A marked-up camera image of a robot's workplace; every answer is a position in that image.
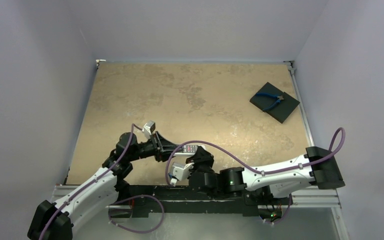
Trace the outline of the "white remote control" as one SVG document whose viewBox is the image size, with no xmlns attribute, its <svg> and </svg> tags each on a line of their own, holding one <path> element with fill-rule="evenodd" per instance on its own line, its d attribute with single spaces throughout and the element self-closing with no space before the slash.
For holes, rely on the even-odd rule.
<svg viewBox="0 0 384 240">
<path fill-rule="evenodd" d="M 186 144 L 182 146 L 175 154 L 175 157 L 192 157 L 198 150 L 198 148 L 201 147 L 204 150 L 206 150 L 206 146 L 202 144 Z"/>
</svg>

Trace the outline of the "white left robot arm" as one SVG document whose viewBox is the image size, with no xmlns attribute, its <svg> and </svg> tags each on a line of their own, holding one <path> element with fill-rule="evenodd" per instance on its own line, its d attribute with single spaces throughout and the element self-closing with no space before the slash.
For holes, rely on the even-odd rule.
<svg viewBox="0 0 384 240">
<path fill-rule="evenodd" d="M 75 232 L 99 211 L 110 205 L 132 204 L 138 198 L 156 197 L 135 193 L 125 178 L 133 170 L 133 161 L 154 157 L 165 162 L 181 151 L 181 147 L 163 138 L 159 132 L 138 142 L 131 131 L 122 134 L 102 166 L 84 183 L 65 196 L 41 202 L 27 232 L 30 240 L 71 240 Z"/>
</svg>

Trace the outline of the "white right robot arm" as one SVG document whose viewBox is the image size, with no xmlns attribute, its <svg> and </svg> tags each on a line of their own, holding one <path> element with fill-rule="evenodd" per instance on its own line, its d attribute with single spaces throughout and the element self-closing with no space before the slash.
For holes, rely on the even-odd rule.
<svg viewBox="0 0 384 240">
<path fill-rule="evenodd" d="M 268 204 L 288 197 L 292 192 L 317 186 L 321 190 L 345 186 L 332 151 L 316 146 L 293 159 L 269 165 L 231 167 L 216 173 L 214 157 L 200 149 L 189 159 L 192 164 L 189 186 L 212 197 L 230 198 L 257 192 Z"/>
</svg>

